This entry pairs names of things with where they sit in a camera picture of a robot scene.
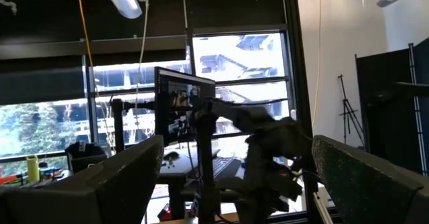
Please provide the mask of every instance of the yellow bottle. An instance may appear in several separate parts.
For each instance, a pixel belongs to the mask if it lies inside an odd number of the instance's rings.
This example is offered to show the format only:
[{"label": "yellow bottle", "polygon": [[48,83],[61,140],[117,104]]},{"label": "yellow bottle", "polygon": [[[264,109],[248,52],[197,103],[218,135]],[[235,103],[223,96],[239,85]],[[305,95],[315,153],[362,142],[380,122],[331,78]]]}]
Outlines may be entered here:
[{"label": "yellow bottle", "polygon": [[39,161],[37,156],[27,156],[27,173],[29,183],[40,181]]}]

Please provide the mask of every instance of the tripod stand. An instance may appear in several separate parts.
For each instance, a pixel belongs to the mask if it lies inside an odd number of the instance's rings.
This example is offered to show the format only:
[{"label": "tripod stand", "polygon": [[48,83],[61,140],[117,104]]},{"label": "tripod stand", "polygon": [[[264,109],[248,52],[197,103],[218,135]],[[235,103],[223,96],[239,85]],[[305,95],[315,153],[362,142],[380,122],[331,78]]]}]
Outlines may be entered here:
[{"label": "tripod stand", "polygon": [[362,125],[359,123],[359,120],[356,117],[355,112],[357,110],[353,110],[351,107],[351,104],[346,96],[346,90],[344,88],[344,81],[343,81],[343,75],[341,74],[338,76],[341,82],[341,88],[343,90],[343,113],[340,114],[340,116],[343,116],[343,123],[344,123],[344,144],[347,143],[347,132],[351,134],[351,128],[350,128],[350,121],[353,124],[353,127],[356,130],[357,135],[359,136],[359,139],[361,140],[363,149],[366,150],[365,142],[363,141],[363,128]]}]

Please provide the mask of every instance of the white wall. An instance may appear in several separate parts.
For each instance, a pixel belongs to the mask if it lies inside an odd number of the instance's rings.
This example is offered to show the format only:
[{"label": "white wall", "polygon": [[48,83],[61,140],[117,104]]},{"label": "white wall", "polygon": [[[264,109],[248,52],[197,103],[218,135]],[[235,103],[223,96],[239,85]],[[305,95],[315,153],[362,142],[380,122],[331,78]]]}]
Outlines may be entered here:
[{"label": "white wall", "polygon": [[[318,111],[314,134],[343,142],[343,94],[338,75],[344,75],[347,97],[361,122],[355,54],[358,57],[387,51],[385,22],[378,0],[322,0],[322,50]],[[319,0],[299,0],[312,117],[318,66]],[[360,146],[356,133],[347,144]]]},{"label": "white wall", "polygon": [[383,8],[389,51],[429,38],[428,4],[429,0],[399,0]]}]

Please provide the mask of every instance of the mouse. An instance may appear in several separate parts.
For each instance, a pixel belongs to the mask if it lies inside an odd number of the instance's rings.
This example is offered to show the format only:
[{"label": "mouse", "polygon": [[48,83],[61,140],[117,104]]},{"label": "mouse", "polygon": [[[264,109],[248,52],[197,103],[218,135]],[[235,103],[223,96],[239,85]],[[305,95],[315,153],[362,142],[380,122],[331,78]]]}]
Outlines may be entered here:
[{"label": "mouse", "polygon": [[180,154],[175,151],[171,151],[170,153],[164,155],[164,160],[176,160],[178,159]]}]

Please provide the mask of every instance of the orange object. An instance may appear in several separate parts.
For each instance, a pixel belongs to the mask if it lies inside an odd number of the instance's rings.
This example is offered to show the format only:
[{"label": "orange object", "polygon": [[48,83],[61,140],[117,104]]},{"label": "orange object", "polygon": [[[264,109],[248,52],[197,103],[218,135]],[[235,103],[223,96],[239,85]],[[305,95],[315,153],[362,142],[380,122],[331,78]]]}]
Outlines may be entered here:
[{"label": "orange object", "polygon": [[6,182],[12,181],[12,180],[16,180],[18,179],[18,177],[16,175],[13,176],[6,176],[3,178],[0,178],[0,184],[5,184]]}]

